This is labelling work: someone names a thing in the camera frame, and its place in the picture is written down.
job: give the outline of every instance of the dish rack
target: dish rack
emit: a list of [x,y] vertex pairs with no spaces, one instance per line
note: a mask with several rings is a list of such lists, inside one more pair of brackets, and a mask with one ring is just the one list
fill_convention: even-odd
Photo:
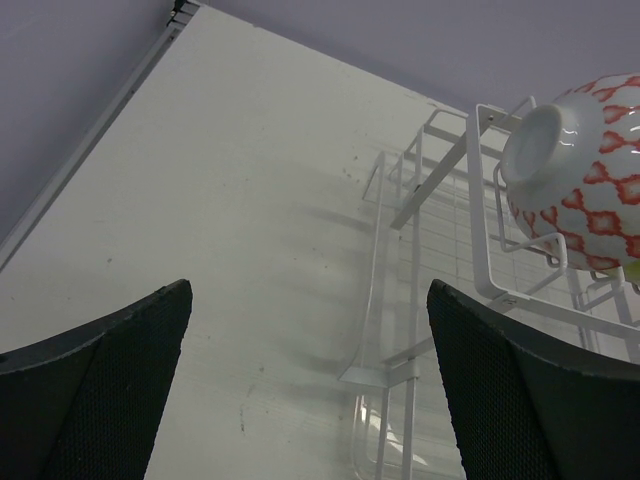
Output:
[[[629,307],[638,289],[622,269],[573,270],[562,234],[529,240],[509,213],[499,160],[516,113],[535,105],[477,105],[468,116],[436,108],[404,152],[375,160],[363,195],[374,213],[365,313],[339,375],[365,392],[352,437],[360,478],[465,478],[425,308],[434,278],[564,341],[640,363]],[[559,259],[538,248],[549,240]]]

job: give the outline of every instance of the white dish rack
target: white dish rack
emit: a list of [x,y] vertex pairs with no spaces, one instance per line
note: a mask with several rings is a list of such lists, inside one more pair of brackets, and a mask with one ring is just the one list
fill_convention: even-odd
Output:
[[[509,214],[497,167],[524,106],[535,100],[510,113],[436,108],[404,152],[375,161],[364,191],[375,206],[366,310],[340,374],[371,392],[355,405],[361,478],[464,478],[425,308],[434,278],[564,341],[640,363],[628,301],[638,291],[622,269],[617,278],[570,269],[561,234],[529,240]],[[560,260],[537,248],[549,240]]]

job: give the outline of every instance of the wire grid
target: wire grid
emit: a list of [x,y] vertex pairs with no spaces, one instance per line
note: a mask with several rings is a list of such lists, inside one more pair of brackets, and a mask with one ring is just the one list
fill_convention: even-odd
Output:
[[[506,135],[499,132],[492,132],[487,135],[490,146],[502,150]],[[423,152],[425,156],[432,158],[442,158],[451,147],[448,142],[425,135]],[[493,171],[497,162],[495,158],[483,156],[484,172],[487,175]],[[431,169],[424,166],[423,178],[429,175]],[[415,189],[415,182],[412,181],[414,172],[413,162],[404,161],[402,171],[404,198],[410,191]],[[432,195],[424,202],[420,209],[420,246],[421,265],[419,270],[419,285],[421,295],[426,292],[435,278],[441,279],[448,284],[455,286],[464,293],[479,301],[486,303],[487,299],[481,297],[475,290],[473,283],[473,267],[471,253],[471,227],[469,213],[469,191],[468,182],[465,178],[466,160],[463,159],[453,174],[443,180]],[[389,192],[395,188],[395,174],[386,175],[384,194],[389,198]],[[526,237],[522,234],[510,214],[506,204],[506,195],[502,196],[504,225],[507,238],[522,242]],[[490,235],[498,235],[497,208],[494,191],[490,187],[485,188],[485,205],[487,212],[487,229]],[[383,222],[388,222],[392,218],[395,209],[387,207]],[[389,223],[382,223],[382,229],[388,230]],[[379,280],[376,287],[378,294],[378,304],[376,309],[378,315],[372,323],[371,331],[368,335],[369,344],[376,342],[376,335],[381,334],[382,314],[380,313],[384,305],[380,301],[381,297],[391,298],[393,310],[395,312],[395,322],[393,331],[383,333],[391,334],[392,353],[397,353],[409,347],[409,322],[410,317],[410,291],[411,291],[411,266],[412,266],[412,227],[410,220],[400,231],[397,245],[397,266],[385,270],[386,274],[395,274],[397,281],[393,284],[394,294],[382,293],[388,288],[389,282]],[[507,288],[517,291],[525,291],[535,285],[538,281],[546,278],[553,270],[547,264],[544,255],[526,250],[519,250],[513,253],[503,252],[497,240],[489,242],[491,252],[491,271],[497,283]],[[579,272],[583,285],[591,283],[590,277],[585,272]],[[572,297],[570,287],[566,277],[561,277],[552,284],[543,288],[535,296],[551,301],[553,303],[572,307]],[[613,301],[607,301],[599,305],[591,313],[602,317],[617,318],[617,313]],[[549,335],[557,337],[565,342],[577,346],[585,346],[585,335],[589,332],[580,331],[576,326],[550,320],[531,312],[519,309],[511,310],[508,313],[512,318],[541,330]],[[431,336],[428,325],[426,308],[420,309],[418,322],[418,339]],[[616,349],[618,358],[628,360],[623,342],[620,348]],[[379,360],[379,356],[368,355],[367,363]],[[418,357],[421,376],[417,384],[416,408],[414,420],[413,437],[413,478],[415,479],[459,479],[465,478],[461,466],[460,454],[456,447],[455,436],[451,426],[451,419],[447,407],[444,388],[440,378],[440,372],[435,355],[431,351],[426,355]],[[402,465],[402,444],[403,425],[405,415],[405,388],[404,384],[391,389],[389,404],[389,434],[385,449],[385,478],[401,478]],[[378,435],[380,430],[381,397],[379,393],[365,395],[360,402],[360,411],[356,413],[356,421],[362,422],[361,434],[363,437],[363,461],[375,465],[376,451],[378,448]]]

